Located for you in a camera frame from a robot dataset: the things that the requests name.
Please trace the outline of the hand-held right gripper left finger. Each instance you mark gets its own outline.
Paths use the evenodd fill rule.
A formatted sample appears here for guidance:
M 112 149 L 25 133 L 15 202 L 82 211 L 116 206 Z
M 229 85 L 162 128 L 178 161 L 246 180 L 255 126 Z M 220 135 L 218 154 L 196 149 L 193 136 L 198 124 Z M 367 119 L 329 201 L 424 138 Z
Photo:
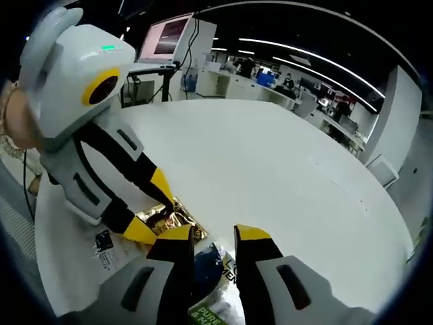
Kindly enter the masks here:
M 149 253 L 105 281 L 94 303 L 60 324 L 188 324 L 193 284 L 193 228 L 159 236 Z

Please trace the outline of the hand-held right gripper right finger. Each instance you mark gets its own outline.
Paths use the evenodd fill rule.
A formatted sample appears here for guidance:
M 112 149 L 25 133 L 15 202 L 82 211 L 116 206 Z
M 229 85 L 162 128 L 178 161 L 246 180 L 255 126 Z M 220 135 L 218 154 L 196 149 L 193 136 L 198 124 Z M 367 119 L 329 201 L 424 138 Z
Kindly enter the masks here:
M 264 230 L 235 225 L 237 288 L 247 324 L 371 324 L 374 314 L 337 299 L 330 283 Z

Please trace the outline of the person's left hand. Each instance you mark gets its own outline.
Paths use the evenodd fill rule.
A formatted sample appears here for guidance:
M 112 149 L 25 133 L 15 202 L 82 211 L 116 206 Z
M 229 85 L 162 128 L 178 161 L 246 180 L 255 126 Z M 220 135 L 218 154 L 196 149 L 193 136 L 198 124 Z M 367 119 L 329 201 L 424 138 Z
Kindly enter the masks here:
M 21 149 L 42 150 L 41 134 L 30 112 L 25 93 L 15 89 L 5 109 L 5 130 L 15 146 Z

